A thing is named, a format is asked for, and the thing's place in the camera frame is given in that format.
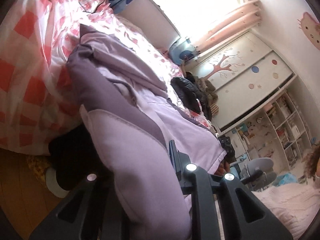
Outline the person's right hand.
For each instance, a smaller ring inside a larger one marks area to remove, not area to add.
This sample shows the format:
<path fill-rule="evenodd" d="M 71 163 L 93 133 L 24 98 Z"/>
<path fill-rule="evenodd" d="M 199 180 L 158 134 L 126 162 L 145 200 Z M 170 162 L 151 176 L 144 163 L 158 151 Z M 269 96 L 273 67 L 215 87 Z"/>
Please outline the person's right hand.
<path fill-rule="evenodd" d="M 216 176 L 223 176 L 226 173 L 230 172 L 230 165 L 227 161 L 223 160 L 219 164 L 216 172 L 214 173 Z"/>

